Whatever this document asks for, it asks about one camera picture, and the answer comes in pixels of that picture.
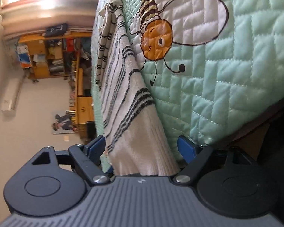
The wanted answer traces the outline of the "pink sheer curtain left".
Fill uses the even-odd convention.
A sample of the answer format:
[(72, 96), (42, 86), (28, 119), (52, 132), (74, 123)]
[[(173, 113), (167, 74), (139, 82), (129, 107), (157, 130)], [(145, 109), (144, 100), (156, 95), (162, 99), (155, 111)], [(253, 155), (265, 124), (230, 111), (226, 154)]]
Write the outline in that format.
[(5, 38), (37, 33), (59, 24), (90, 30), (97, 4), (98, 0), (20, 0), (0, 8), (0, 28)]

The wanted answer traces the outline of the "green quilted bee bedspread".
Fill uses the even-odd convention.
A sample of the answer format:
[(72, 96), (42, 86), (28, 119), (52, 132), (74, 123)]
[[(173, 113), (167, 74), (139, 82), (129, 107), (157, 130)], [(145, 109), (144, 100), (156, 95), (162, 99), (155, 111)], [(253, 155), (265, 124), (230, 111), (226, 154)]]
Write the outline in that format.
[[(104, 136), (91, 37), (92, 96)], [(178, 163), (180, 136), (206, 147), (284, 98), (284, 0), (122, 0), (130, 45)]]

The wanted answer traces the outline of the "wooden corner desk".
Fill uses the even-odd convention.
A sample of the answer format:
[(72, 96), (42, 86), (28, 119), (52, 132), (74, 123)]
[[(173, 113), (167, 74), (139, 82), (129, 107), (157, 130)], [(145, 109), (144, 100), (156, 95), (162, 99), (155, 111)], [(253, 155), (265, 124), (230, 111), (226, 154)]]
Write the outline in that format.
[(93, 98), (90, 89), (84, 87), (90, 82), (85, 71), (84, 59), (79, 51), (74, 52), (68, 83), (70, 86), (69, 110), (71, 121), (80, 138), (88, 137), (88, 124), (94, 121)]

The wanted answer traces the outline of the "white striped knit sweater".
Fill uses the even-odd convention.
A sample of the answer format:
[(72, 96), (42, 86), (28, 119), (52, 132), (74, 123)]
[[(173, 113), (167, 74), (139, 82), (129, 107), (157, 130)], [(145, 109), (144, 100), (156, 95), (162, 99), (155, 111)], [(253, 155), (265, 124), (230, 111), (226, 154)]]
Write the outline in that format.
[(129, 42), (122, 0), (105, 0), (99, 17), (95, 85), (100, 94), (105, 154), (114, 174), (177, 174), (179, 166)]

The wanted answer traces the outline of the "dark hanging tote bag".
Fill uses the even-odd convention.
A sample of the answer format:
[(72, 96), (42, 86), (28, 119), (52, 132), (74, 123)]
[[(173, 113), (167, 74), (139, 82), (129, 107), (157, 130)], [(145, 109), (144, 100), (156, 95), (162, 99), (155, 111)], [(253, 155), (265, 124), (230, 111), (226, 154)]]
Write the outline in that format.
[(63, 23), (56, 26), (47, 27), (44, 37), (54, 37), (64, 35), (68, 30), (68, 24)]

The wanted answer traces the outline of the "child pilot portrait poster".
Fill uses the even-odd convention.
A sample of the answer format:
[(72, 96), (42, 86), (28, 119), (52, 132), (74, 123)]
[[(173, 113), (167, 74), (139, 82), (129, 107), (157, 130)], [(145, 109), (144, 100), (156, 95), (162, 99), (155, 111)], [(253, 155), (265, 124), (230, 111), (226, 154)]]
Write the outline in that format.
[(72, 116), (66, 112), (54, 112), (51, 132), (52, 134), (76, 133), (77, 128), (72, 122)]

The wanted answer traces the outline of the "white wall air conditioner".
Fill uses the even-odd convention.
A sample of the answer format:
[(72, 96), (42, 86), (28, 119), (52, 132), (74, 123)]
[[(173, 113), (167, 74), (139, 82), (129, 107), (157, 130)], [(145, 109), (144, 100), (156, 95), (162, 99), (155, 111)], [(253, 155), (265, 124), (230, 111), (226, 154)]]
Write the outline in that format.
[(1, 111), (5, 115), (9, 115), (15, 112), (22, 84), (23, 84), (22, 78), (15, 77), (9, 79), (3, 96), (3, 101), (1, 104)]

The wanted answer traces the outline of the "wooden bookshelf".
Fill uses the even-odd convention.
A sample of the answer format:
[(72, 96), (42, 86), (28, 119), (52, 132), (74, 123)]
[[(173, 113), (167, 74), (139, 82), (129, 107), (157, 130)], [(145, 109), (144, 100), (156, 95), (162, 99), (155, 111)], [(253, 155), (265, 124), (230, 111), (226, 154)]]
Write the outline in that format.
[(81, 59), (82, 40), (91, 35), (90, 31), (69, 31), (52, 37), (43, 34), (20, 36), (17, 42), (20, 65), (31, 80), (75, 74)]

